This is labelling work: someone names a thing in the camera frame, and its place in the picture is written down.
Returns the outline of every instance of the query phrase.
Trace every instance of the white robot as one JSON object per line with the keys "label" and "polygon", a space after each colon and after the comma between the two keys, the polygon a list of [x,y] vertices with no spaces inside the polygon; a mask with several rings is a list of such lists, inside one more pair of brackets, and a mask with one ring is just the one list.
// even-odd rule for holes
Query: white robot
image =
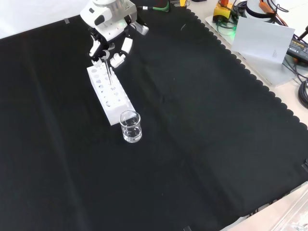
{"label": "white robot", "polygon": [[90,0],[80,16],[90,26],[93,47],[89,56],[93,63],[102,57],[106,59],[107,51],[114,48],[113,41],[122,36],[129,25],[142,35],[149,30],[129,0]]}

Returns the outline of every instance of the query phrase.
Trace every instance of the black cloth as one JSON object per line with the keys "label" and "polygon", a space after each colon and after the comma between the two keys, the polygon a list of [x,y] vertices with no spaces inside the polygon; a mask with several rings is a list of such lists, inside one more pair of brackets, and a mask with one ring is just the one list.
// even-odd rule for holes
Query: black cloth
{"label": "black cloth", "polygon": [[192,13],[141,16],[115,70],[135,144],[91,86],[79,16],[0,41],[1,230],[217,231],[307,179],[307,127]]}

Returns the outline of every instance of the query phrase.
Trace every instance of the electronic device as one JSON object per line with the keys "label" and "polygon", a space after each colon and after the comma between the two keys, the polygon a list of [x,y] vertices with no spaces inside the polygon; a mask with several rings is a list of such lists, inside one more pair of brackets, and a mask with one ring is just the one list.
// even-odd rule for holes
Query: electronic device
{"label": "electronic device", "polygon": [[287,54],[308,64],[308,45],[298,39],[292,38]]}
{"label": "electronic device", "polygon": [[232,3],[229,3],[229,0],[220,0],[217,2],[214,13],[213,13],[213,22],[228,22],[232,8]]}

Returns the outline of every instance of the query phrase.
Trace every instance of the white table surface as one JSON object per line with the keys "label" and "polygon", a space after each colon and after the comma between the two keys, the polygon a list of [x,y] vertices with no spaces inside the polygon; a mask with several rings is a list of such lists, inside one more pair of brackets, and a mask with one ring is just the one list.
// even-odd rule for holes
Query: white table surface
{"label": "white table surface", "polygon": [[308,190],[308,185],[297,189],[236,226],[228,229],[228,231],[271,231],[306,190]]}
{"label": "white table surface", "polygon": [[[277,0],[282,7],[290,10],[289,13],[280,13],[280,16],[286,21],[286,23],[295,29],[297,35],[300,35],[308,26],[308,20],[306,18],[306,11],[308,11],[308,0]],[[221,43],[226,46],[227,49],[231,50],[229,43],[227,43],[220,35],[217,33],[209,24],[205,22],[205,18],[211,16],[214,11],[214,7],[217,3],[217,0],[207,0],[203,2],[193,2],[190,1],[188,9],[198,16],[202,23],[205,23],[205,26],[212,31]],[[259,80],[261,80],[265,86],[269,88],[270,91],[276,94],[276,97],[279,97],[282,103],[286,104],[288,109],[292,110],[294,115],[300,119],[300,122],[308,125],[308,109],[303,107],[297,98],[297,92],[299,88],[298,80],[291,80],[283,85],[278,87],[273,87],[267,84],[259,74],[253,71],[253,68],[236,52],[232,52],[237,55],[239,59],[242,60],[242,63],[246,66],[247,69],[251,71]]]}

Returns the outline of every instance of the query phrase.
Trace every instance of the white paper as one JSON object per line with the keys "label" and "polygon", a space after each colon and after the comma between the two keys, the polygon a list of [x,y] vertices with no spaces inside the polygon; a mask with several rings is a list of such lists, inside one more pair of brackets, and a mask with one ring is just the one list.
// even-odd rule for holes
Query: white paper
{"label": "white paper", "polygon": [[290,27],[240,17],[231,50],[281,64],[294,31]]}

